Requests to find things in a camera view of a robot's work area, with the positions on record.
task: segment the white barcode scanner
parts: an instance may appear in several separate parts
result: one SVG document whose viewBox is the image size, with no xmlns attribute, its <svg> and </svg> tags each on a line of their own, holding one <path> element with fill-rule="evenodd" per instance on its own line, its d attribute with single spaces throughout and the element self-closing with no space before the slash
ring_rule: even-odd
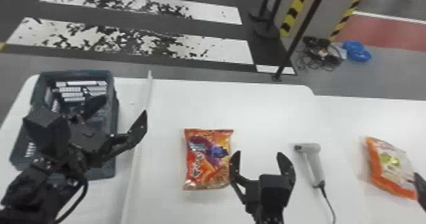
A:
<svg viewBox="0 0 426 224">
<path fill-rule="evenodd" d="M 321 146 L 317 143 L 298 143 L 294 145 L 294 149 L 302 154 L 306 154 L 306 157 L 311 166 L 312 173 L 314 174 L 314 188 L 319 188 L 327 201 L 328 207 L 332 212 L 333 224 L 336 223 L 336 213 L 334 212 L 330 201 L 328 200 L 327 194 L 325 193 L 325 179 L 323 167 L 321 166 L 320 155 Z"/>
<path fill-rule="evenodd" d="M 294 149 L 300 153 L 306 154 L 315 179 L 314 187 L 318 187 L 321 183 L 325 182 L 319 155 L 321 146 L 317 143 L 298 143 L 294 145 Z"/>
</svg>

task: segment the white floor marking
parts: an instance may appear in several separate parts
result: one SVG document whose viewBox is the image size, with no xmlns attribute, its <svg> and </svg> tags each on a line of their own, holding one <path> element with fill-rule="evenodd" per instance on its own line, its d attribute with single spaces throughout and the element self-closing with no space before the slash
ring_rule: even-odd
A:
<svg viewBox="0 0 426 224">
<path fill-rule="evenodd" d="M 24 18 L 6 42 L 24 46 L 78 49 L 142 56 L 253 64 L 244 40 Z"/>
<path fill-rule="evenodd" d="M 181 18 L 241 25 L 238 8 L 181 0 L 40 0 L 45 3 L 108 10 L 170 15 Z"/>
<path fill-rule="evenodd" d="M 275 73 L 278 70 L 278 67 L 268 65 L 256 65 L 256 69 L 258 72 Z M 296 71 L 293 67 L 285 67 L 281 74 L 296 75 Z"/>
<path fill-rule="evenodd" d="M 426 25 L 426 21 L 416 20 L 414 18 L 402 18 L 402 17 L 396 17 L 396 16 L 379 15 L 376 13 L 367 13 L 362 11 L 355 11 L 354 15 L 361 15 L 361 16 L 367 16 L 367 17 L 373 17 L 373 18 L 383 18 L 386 20 L 394 20 L 394 21 L 408 22 L 408 23 L 419 23 L 419 24 Z"/>
</svg>

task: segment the yellow and black striped pole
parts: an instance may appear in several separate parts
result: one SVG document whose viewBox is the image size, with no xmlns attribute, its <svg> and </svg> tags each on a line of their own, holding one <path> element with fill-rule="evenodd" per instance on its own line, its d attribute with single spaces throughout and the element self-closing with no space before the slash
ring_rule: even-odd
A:
<svg viewBox="0 0 426 224">
<path fill-rule="evenodd" d="M 281 25 L 280 34 L 281 36 L 288 36 L 290 29 L 296 23 L 297 15 L 303 10 L 303 4 L 305 0 L 293 0 L 290 9 L 284 18 L 284 22 Z"/>
<path fill-rule="evenodd" d="M 351 15 L 354 13 L 354 11 L 356 10 L 356 8 L 359 6 L 360 2 L 362 0 L 354 0 L 351 4 L 351 7 L 349 7 L 349 9 L 347 9 L 345 11 L 345 13 L 342 16 L 342 19 L 340 20 L 340 22 L 336 25 L 336 28 L 334 28 L 329 40 L 330 41 L 334 41 L 337 37 L 337 35 L 339 34 L 339 32 L 343 29 L 343 27 L 345 27 L 346 22 L 348 21 L 348 19 L 351 17 Z"/>
</svg>

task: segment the red snack bag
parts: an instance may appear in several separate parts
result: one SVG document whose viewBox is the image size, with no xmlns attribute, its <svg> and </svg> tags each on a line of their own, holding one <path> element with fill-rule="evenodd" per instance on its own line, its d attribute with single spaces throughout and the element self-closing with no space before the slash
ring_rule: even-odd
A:
<svg viewBox="0 0 426 224">
<path fill-rule="evenodd" d="M 185 129 L 184 190 L 219 189 L 229 184 L 232 129 Z"/>
</svg>

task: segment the orange snack bag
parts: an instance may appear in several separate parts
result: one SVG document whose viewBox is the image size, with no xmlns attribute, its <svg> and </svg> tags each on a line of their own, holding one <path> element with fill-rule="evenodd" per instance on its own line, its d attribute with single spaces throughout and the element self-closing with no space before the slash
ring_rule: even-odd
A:
<svg viewBox="0 0 426 224">
<path fill-rule="evenodd" d="M 416 199 L 414 171 L 406 152 L 383 140 L 366 137 L 371 180 L 401 197 Z"/>
<path fill-rule="evenodd" d="M 185 129 L 184 190 L 219 189 L 229 184 L 232 129 Z"/>
</svg>

